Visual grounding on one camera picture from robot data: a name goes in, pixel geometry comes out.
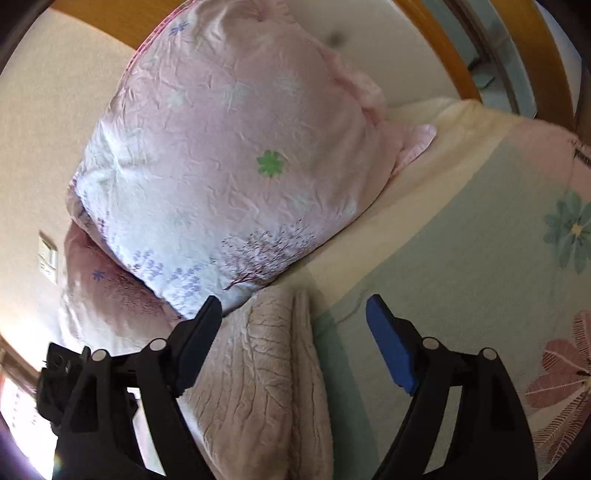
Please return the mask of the pink floral pillow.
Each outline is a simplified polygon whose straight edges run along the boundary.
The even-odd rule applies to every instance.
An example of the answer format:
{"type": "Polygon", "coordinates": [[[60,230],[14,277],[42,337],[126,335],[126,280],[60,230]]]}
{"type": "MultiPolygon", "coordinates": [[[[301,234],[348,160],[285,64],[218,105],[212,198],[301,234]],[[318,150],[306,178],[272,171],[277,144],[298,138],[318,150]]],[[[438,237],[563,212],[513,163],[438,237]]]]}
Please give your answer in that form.
{"type": "Polygon", "coordinates": [[[283,1],[189,1],[128,64],[72,218],[184,318],[245,302],[345,229],[435,139],[283,1]]]}
{"type": "Polygon", "coordinates": [[[182,317],[91,237],[71,224],[64,240],[64,280],[58,317],[62,344],[111,355],[134,353],[166,338],[182,317]]]}

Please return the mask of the beige cable-knit sweater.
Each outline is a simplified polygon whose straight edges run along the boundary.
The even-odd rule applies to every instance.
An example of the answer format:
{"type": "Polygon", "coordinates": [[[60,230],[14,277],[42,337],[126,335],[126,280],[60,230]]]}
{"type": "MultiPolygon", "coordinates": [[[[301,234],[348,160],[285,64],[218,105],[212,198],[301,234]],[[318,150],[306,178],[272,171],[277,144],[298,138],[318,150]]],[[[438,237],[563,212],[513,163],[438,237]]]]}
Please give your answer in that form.
{"type": "Polygon", "coordinates": [[[267,287],[223,318],[179,406],[217,479],[332,478],[331,420],[308,294],[267,287]]]}

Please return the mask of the wooden bed headboard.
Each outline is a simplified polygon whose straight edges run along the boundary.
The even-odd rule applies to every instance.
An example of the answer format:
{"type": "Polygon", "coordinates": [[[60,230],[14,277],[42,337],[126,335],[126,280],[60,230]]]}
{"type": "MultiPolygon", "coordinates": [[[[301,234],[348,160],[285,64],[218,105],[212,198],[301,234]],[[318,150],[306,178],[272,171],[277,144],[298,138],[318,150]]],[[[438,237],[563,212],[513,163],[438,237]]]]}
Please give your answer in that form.
{"type": "MultiPolygon", "coordinates": [[[[179,1],[55,1],[52,8],[139,47],[179,1]]],[[[479,101],[471,74],[421,1],[290,1],[304,30],[384,91],[391,106],[433,97],[479,101]]]]}

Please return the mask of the pink floral pillow left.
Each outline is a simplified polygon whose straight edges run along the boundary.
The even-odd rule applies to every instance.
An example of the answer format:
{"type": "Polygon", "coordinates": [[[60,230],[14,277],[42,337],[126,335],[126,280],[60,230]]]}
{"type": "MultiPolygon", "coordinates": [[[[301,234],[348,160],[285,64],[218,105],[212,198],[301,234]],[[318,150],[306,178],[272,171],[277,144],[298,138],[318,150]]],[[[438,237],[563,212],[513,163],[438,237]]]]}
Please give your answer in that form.
{"type": "Polygon", "coordinates": [[[166,338],[182,317],[91,237],[71,224],[64,240],[64,280],[58,317],[62,344],[111,355],[134,353],[166,338]]]}

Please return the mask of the white wall socket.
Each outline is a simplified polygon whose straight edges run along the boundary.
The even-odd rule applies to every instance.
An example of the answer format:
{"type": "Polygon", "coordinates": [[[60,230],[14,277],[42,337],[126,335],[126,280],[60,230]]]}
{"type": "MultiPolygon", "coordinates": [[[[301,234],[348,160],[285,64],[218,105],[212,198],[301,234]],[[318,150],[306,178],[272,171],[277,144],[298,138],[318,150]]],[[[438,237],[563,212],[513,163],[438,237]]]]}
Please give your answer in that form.
{"type": "Polygon", "coordinates": [[[43,233],[38,235],[38,266],[40,272],[52,283],[58,283],[58,251],[53,242],[43,233]]]}

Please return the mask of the pink floral pillow right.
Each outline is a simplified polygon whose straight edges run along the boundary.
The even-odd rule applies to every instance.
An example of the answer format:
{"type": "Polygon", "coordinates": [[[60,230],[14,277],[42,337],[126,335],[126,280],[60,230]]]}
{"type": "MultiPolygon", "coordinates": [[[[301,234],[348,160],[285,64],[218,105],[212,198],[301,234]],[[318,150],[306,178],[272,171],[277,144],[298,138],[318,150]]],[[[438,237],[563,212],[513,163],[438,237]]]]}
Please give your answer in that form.
{"type": "Polygon", "coordinates": [[[435,139],[283,1],[189,1],[128,64],[72,218],[184,318],[245,302],[345,229],[435,139]]]}

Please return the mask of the pastel patchwork bed sheet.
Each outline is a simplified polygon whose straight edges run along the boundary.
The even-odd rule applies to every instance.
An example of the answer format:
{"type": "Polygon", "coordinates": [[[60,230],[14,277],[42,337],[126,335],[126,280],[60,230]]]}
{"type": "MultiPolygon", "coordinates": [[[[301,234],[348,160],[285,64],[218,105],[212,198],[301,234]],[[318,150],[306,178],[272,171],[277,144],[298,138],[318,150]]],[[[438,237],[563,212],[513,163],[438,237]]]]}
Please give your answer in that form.
{"type": "Polygon", "coordinates": [[[558,477],[590,422],[590,146],[471,101],[391,116],[432,124],[437,137],[365,214],[281,278],[311,297],[335,478],[371,478],[410,403],[366,321],[376,294],[452,350],[499,353],[536,475],[558,477]]]}

